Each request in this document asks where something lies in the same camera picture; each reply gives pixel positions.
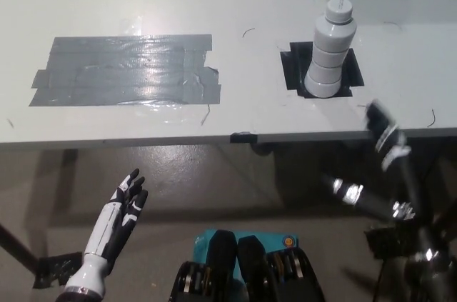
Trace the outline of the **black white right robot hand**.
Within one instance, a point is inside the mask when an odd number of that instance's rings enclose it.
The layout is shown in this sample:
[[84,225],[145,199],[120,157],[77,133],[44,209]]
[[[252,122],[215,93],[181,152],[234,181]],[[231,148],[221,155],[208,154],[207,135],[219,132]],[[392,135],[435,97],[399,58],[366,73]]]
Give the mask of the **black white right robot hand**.
[[397,169],[406,187],[408,200],[387,200],[370,192],[361,183],[344,181],[341,177],[328,174],[323,175],[324,186],[342,203],[378,220],[427,224],[432,217],[431,207],[413,170],[411,147],[405,132],[377,101],[366,107],[366,128],[375,142],[374,150],[380,157],[381,170],[386,173]]

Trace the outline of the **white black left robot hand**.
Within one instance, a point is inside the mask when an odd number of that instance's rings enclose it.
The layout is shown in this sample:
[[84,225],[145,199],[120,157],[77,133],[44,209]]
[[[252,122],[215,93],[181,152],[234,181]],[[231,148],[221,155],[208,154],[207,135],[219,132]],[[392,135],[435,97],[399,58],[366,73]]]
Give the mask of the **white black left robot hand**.
[[57,301],[102,301],[108,277],[134,230],[148,198],[140,170],[134,169],[104,205],[83,252],[82,265]]

